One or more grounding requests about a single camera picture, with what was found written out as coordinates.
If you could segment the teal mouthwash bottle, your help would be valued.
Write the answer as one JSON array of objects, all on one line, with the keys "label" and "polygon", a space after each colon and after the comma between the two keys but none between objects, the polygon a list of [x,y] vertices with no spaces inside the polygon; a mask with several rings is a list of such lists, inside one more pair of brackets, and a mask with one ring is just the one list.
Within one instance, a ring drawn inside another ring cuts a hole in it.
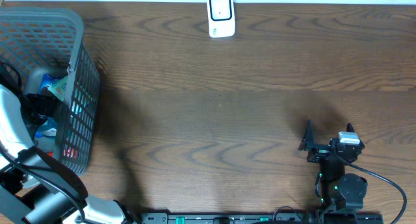
[{"label": "teal mouthwash bottle", "polygon": [[48,117],[45,123],[37,128],[34,137],[54,138],[57,135],[57,128],[57,122],[53,118]]}]

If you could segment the blue Oreo cookie pack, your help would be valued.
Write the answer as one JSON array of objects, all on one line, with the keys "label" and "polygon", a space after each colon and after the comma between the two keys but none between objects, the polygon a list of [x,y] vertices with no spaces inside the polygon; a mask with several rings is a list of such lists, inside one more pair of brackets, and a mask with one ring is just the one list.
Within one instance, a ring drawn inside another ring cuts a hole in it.
[{"label": "blue Oreo cookie pack", "polygon": [[43,74],[38,93],[41,95],[51,96],[52,93],[49,91],[49,87],[51,87],[53,84],[57,83],[61,79],[62,77]]}]

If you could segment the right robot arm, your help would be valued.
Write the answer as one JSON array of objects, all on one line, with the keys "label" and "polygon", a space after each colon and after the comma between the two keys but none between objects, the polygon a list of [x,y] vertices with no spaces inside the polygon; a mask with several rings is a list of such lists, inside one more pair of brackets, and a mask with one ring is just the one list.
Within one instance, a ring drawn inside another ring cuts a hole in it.
[{"label": "right robot arm", "polygon": [[311,122],[307,122],[298,149],[308,152],[308,162],[319,164],[315,193],[321,199],[321,207],[306,214],[304,223],[341,223],[342,219],[347,223],[358,222],[356,214],[363,208],[368,182],[359,175],[346,173],[345,167],[356,161],[364,148],[350,123],[338,137],[319,144]]}]

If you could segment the mint green wipes pack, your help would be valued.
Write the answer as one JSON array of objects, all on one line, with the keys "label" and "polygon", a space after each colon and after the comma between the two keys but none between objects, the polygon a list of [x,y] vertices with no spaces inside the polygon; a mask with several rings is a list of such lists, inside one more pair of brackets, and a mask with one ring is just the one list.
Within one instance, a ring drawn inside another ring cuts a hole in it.
[{"label": "mint green wipes pack", "polygon": [[62,78],[61,80],[53,83],[48,90],[60,101],[64,101],[64,96],[66,93],[66,85],[68,82],[68,76]]}]

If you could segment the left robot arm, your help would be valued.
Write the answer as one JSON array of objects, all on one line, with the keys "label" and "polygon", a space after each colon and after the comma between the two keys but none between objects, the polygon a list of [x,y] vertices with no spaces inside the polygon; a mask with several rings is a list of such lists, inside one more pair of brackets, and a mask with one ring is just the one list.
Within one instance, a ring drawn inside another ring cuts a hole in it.
[{"label": "left robot arm", "polygon": [[69,168],[35,146],[20,100],[1,87],[1,213],[13,223],[141,223],[119,202],[89,195]]}]

